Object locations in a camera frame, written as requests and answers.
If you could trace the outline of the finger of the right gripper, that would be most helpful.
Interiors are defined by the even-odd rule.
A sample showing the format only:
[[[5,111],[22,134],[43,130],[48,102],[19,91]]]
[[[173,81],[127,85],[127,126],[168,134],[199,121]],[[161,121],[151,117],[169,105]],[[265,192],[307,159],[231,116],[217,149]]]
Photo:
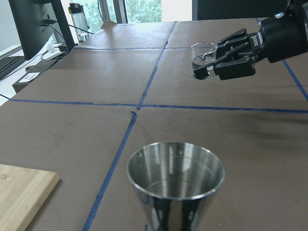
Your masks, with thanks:
[[[202,54],[201,58],[205,59],[207,55],[212,54],[214,51],[216,52],[216,58],[220,58],[233,47],[237,47],[247,41],[249,41],[247,38],[247,30],[242,28],[233,34],[219,40],[216,45],[217,48],[211,49],[208,53]]]
[[[255,73],[255,62],[251,56],[244,56],[230,62],[220,62],[217,64],[212,62],[198,66],[193,70],[193,74],[198,80],[206,80],[214,76],[219,76],[220,80],[228,80],[252,76]]]

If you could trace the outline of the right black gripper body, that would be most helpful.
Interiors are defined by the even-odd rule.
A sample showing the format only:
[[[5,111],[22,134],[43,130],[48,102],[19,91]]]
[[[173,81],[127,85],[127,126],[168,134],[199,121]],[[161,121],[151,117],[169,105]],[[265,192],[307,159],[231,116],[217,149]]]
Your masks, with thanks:
[[[270,63],[308,52],[308,17],[306,14],[289,14],[270,17],[260,22],[261,51],[256,62],[265,58]]]

